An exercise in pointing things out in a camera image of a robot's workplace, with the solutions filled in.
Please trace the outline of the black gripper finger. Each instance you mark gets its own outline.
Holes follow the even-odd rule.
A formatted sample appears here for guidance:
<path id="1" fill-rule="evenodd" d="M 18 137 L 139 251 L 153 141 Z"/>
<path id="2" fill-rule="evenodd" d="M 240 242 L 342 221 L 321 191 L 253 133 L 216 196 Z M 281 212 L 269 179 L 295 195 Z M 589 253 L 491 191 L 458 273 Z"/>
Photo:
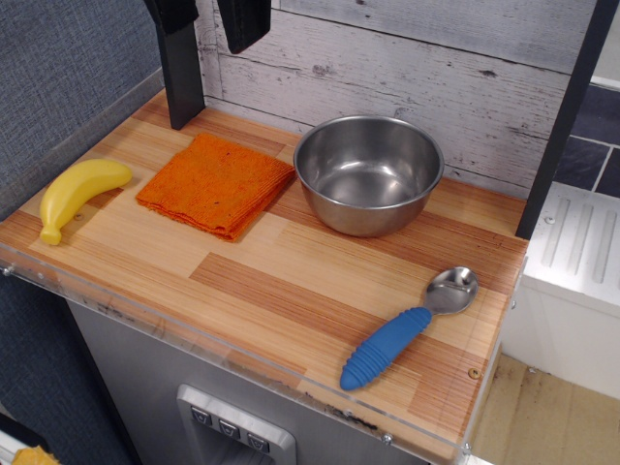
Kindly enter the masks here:
<path id="1" fill-rule="evenodd" d="M 218 0 L 228 48 L 239 54 L 270 31 L 270 0 Z"/>

